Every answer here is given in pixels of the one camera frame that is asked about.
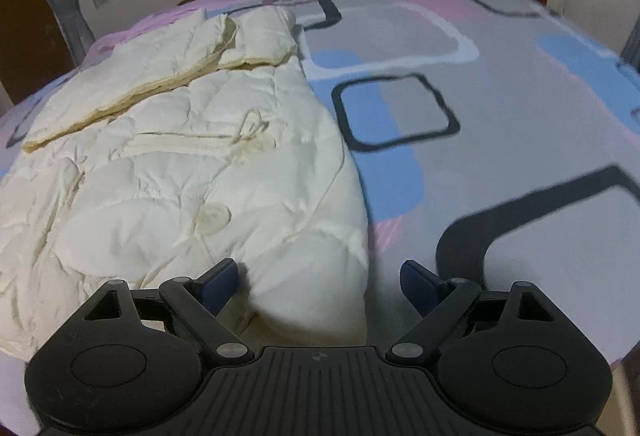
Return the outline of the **pink blanket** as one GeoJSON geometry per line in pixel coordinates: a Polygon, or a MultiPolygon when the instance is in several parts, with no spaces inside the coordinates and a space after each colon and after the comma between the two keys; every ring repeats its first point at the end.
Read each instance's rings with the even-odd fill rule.
{"type": "Polygon", "coordinates": [[[230,10],[236,4],[246,2],[262,2],[262,0],[186,0],[173,8],[148,15],[128,29],[112,32],[96,40],[87,52],[82,65],[100,62],[101,58],[109,54],[118,44],[125,44],[146,32],[152,32],[154,29],[178,21],[197,10],[203,9],[205,12],[217,14],[230,10]]]}

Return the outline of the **brown wooden door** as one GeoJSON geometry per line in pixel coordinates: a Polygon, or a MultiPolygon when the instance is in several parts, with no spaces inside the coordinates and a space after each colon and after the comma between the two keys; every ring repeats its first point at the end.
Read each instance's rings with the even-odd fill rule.
{"type": "Polygon", "coordinates": [[[0,0],[1,84],[14,104],[75,66],[47,0],[0,0]]]}

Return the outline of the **patterned bed sheet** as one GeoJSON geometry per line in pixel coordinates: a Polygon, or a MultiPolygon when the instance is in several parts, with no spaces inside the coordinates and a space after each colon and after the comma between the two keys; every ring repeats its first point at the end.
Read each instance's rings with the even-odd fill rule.
{"type": "MultiPolygon", "coordinates": [[[[235,260],[219,315],[111,279],[29,360],[1,349],[2,433],[599,434],[639,358],[637,72],[532,0],[201,11],[262,6],[295,14],[300,65],[357,169],[366,339],[236,334],[235,260]],[[406,260],[480,295],[461,318],[422,318],[406,260]]],[[[2,119],[1,181],[50,96],[100,62],[2,119]]]]}

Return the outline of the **white puffer jacket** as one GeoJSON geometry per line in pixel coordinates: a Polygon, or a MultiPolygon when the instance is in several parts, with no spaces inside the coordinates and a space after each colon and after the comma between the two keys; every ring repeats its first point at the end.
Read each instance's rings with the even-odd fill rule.
{"type": "Polygon", "coordinates": [[[224,258],[236,334],[366,339],[366,207],[297,32],[283,6],[195,11],[50,96],[1,181],[2,352],[32,358],[108,280],[151,289],[224,258]]]}

